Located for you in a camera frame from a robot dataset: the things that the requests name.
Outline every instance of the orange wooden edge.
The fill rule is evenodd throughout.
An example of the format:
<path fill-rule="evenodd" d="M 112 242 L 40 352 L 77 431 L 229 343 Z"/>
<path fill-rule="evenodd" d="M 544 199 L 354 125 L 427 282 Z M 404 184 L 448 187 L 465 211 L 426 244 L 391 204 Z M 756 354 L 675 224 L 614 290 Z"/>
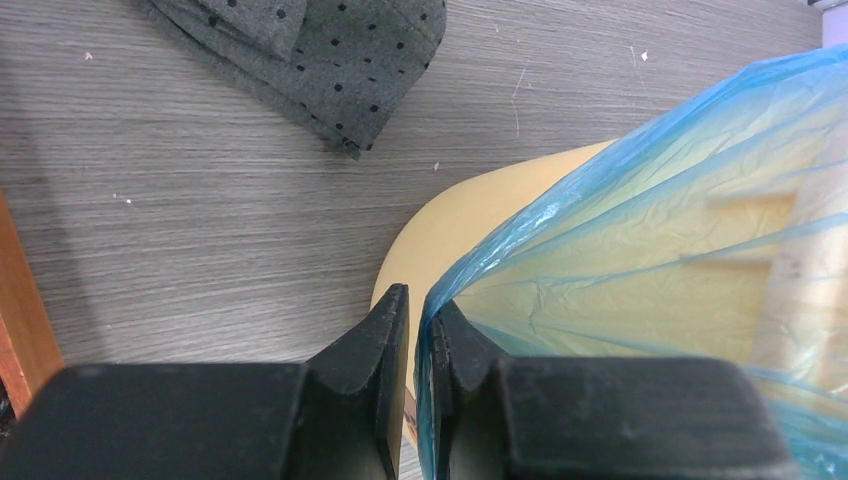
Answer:
<path fill-rule="evenodd" d="M 0 192 L 0 380 L 20 418 L 64 366 L 41 295 Z"/>

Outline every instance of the purple object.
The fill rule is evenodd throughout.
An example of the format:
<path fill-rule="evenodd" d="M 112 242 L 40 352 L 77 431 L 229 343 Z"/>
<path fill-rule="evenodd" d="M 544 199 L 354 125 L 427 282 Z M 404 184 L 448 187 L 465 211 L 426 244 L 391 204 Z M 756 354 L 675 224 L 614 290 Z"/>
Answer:
<path fill-rule="evenodd" d="M 823 47 L 848 43 L 848 3 L 825 11 L 823 22 Z"/>

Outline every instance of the gray wood floor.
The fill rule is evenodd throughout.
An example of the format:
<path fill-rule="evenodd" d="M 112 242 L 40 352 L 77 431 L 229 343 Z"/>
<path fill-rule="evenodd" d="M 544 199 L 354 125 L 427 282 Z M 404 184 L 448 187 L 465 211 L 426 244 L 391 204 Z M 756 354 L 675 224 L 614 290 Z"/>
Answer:
<path fill-rule="evenodd" d="M 430 70 L 354 163 L 127 1 L 2 2 L 0 188 L 68 362 L 303 360 L 362 317 L 392 240 L 445 188 L 821 41 L 796 0 L 448 9 Z"/>

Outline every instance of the translucent plastic bag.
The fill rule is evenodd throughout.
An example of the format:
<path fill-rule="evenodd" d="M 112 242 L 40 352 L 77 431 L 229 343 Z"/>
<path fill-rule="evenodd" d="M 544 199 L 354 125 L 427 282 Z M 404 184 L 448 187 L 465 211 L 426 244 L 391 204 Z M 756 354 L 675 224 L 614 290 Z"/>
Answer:
<path fill-rule="evenodd" d="M 759 62 L 567 175 L 452 266 L 519 355 L 736 362 L 807 478 L 848 478 L 848 47 Z M 416 352 L 432 478 L 430 339 Z"/>

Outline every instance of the gray sock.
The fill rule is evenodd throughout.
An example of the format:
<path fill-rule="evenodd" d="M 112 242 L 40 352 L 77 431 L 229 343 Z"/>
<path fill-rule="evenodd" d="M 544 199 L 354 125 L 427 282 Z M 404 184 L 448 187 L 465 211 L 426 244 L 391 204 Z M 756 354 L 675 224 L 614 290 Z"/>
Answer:
<path fill-rule="evenodd" d="M 200 60 L 358 159 L 442 41 L 442 0 L 134 0 Z"/>

